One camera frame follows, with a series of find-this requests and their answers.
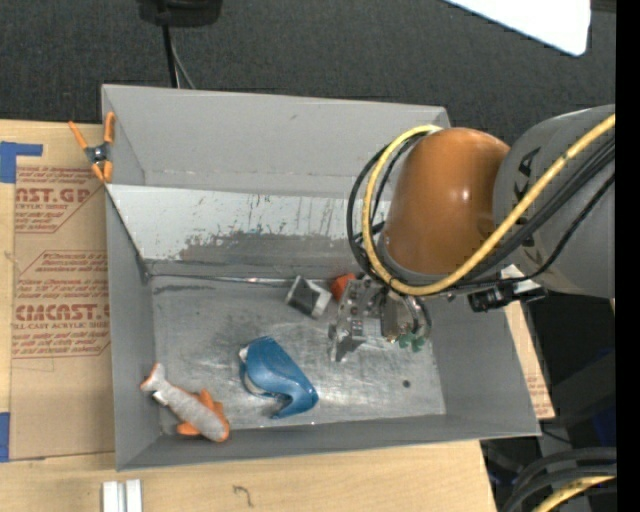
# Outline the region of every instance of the white toy fish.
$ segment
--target white toy fish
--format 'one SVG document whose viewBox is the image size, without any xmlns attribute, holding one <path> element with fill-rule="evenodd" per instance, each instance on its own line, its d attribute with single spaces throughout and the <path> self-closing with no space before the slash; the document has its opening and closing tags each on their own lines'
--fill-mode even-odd
<svg viewBox="0 0 640 512">
<path fill-rule="evenodd" d="M 206 389 L 200 391 L 200 395 L 189 393 L 168 382 L 165 376 L 164 366 L 156 363 L 140 389 L 152 392 L 153 398 L 168 406 L 184 422 L 176 431 L 185 436 L 203 435 L 216 443 L 225 441 L 229 437 L 229 422 L 222 404 L 215 402 Z"/>
</svg>

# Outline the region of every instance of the blue toy whale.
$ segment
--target blue toy whale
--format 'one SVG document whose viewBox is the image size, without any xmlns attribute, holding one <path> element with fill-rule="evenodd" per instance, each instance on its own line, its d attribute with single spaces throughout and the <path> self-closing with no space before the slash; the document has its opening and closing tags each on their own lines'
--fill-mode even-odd
<svg viewBox="0 0 640 512">
<path fill-rule="evenodd" d="M 258 338 L 240 351 L 240 378 L 257 396 L 287 402 L 272 419 L 308 411 L 318 402 L 318 393 L 298 365 L 270 336 Z"/>
</svg>

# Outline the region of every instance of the black carpet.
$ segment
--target black carpet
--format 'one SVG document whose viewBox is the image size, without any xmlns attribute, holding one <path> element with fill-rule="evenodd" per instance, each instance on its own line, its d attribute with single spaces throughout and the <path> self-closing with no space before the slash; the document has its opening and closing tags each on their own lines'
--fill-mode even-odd
<svg viewBox="0 0 640 512">
<path fill-rule="evenodd" d="M 198 88 L 445 106 L 512 143 L 560 113 L 615 102 L 616 14 L 575 58 L 441 0 L 235 0 L 175 29 Z M 0 117 L 98 121 L 102 83 L 168 86 L 160 29 L 135 0 L 0 1 Z"/>
</svg>

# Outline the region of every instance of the white paper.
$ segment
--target white paper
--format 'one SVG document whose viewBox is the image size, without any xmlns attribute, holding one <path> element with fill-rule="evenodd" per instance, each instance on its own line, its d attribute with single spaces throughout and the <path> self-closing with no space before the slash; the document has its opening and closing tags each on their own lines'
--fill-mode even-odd
<svg viewBox="0 0 640 512">
<path fill-rule="evenodd" d="M 587 49 L 590 0 L 445 0 L 573 56 Z"/>
</svg>

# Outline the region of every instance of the bin floor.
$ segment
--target bin floor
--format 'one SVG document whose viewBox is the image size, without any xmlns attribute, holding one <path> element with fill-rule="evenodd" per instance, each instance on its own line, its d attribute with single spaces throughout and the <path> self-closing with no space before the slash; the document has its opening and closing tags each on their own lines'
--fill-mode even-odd
<svg viewBox="0 0 640 512">
<path fill-rule="evenodd" d="M 206 388 L 222 402 L 232 429 L 445 413 L 429 342 L 418 353 L 365 343 L 337 363 L 327 335 L 334 301 L 314 320 L 284 303 L 289 283 L 153 279 L 157 360 L 171 383 L 194 392 Z M 282 403 L 246 391 L 238 352 L 260 336 L 272 336 L 315 386 L 320 400 L 313 409 L 271 420 Z M 163 410 L 163 431 L 175 432 L 177 422 Z"/>
</svg>

